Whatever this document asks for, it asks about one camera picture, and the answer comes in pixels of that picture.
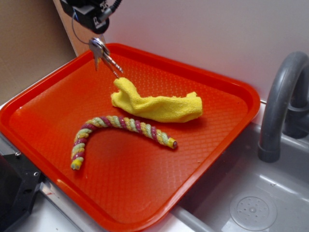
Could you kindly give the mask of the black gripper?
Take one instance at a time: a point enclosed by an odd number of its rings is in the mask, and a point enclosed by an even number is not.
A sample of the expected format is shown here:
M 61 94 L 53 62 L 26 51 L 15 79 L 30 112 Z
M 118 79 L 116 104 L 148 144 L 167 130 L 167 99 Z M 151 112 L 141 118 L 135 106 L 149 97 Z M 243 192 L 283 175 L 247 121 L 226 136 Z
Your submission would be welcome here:
M 67 15 L 95 34 L 103 34 L 109 27 L 109 18 L 98 20 L 108 8 L 106 0 L 61 0 L 60 4 Z

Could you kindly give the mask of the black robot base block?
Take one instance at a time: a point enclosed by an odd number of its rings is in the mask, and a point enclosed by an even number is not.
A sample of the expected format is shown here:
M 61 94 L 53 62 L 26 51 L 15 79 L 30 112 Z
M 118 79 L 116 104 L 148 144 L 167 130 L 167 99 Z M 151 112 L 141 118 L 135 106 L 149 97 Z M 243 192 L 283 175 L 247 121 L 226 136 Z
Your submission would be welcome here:
M 0 230 L 11 231 L 27 219 L 42 182 L 41 171 L 23 154 L 0 157 Z

